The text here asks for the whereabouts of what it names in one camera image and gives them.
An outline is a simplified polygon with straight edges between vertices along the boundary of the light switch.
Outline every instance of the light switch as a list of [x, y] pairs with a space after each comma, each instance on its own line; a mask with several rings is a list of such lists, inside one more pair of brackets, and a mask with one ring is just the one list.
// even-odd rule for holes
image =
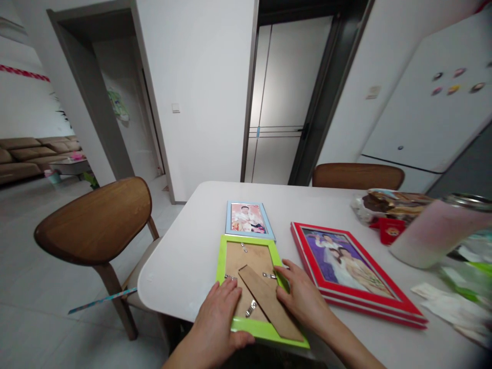
[[376, 97], [378, 97], [380, 91], [381, 91], [381, 86], [370, 87], [369, 91], [367, 92], [367, 96], [365, 97], [365, 99], [366, 100], [375, 99]]

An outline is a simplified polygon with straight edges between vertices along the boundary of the doorway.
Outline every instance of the doorway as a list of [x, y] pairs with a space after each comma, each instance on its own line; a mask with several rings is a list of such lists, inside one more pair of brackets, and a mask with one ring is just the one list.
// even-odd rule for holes
[[261, 26], [244, 181], [289, 181], [332, 16]]
[[116, 179], [139, 176], [174, 196], [145, 76], [132, 9], [125, 1], [48, 10]]
[[241, 181], [308, 186], [374, 0], [259, 0]]

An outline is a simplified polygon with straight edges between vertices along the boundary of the green picture frame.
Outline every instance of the green picture frame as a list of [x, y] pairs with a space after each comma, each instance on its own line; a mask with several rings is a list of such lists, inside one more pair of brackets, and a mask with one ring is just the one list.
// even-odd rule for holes
[[[253, 238], [253, 237], [242, 237], [242, 236], [230, 236], [222, 235], [220, 239], [220, 249], [219, 249], [219, 260], [217, 264], [217, 274], [216, 280], [222, 284], [225, 281], [226, 273], [226, 255], [227, 255], [227, 242], [238, 242], [238, 243], [248, 243], [253, 245], [268, 247], [270, 257], [272, 258], [272, 264], [283, 266], [282, 260], [278, 255], [277, 247], [275, 246], [274, 240]], [[277, 278], [277, 283], [284, 290], [288, 291], [288, 284], [283, 278]], [[264, 339], [273, 342], [279, 342], [283, 344], [288, 344], [291, 346], [301, 347], [303, 349], [310, 349], [309, 342], [303, 334], [304, 340], [294, 341], [290, 339], [282, 338], [278, 335], [276, 329], [269, 322], [263, 322], [253, 319], [248, 319], [245, 317], [234, 316], [231, 325], [231, 331], [246, 331], [251, 333], [255, 338]]]

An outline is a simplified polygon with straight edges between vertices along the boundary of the red picture frame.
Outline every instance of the red picture frame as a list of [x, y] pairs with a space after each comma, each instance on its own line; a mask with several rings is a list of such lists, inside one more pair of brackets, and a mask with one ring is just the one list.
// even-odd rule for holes
[[[291, 232], [304, 269], [327, 302], [417, 329], [426, 329], [426, 324], [428, 323], [426, 317], [398, 288], [388, 274], [375, 262], [350, 232], [295, 222], [291, 223]], [[381, 285], [381, 289], [384, 293], [379, 295], [370, 292], [368, 289], [357, 289], [328, 280], [329, 278], [326, 277], [326, 273], [323, 274], [321, 270], [326, 266], [322, 265], [324, 261], [320, 261], [319, 252], [317, 252], [317, 258], [315, 257], [314, 251], [316, 250], [313, 249], [313, 237], [311, 238], [310, 244], [306, 233], [308, 233], [308, 236], [328, 233], [335, 237], [340, 237], [343, 242], [346, 242], [346, 247], [352, 250], [351, 253], [357, 253], [361, 262], [368, 266], [382, 282], [384, 286]]]

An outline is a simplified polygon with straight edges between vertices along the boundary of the photo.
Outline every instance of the photo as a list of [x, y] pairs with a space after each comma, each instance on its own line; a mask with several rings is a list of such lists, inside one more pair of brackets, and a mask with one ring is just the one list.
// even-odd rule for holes
[[306, 228], [302, 228], [302, 231], [327, 282], [393, 298], [344, 235]]
[[268, 233], [260, 206], [248, 203], [231, 203], [231, 231]]

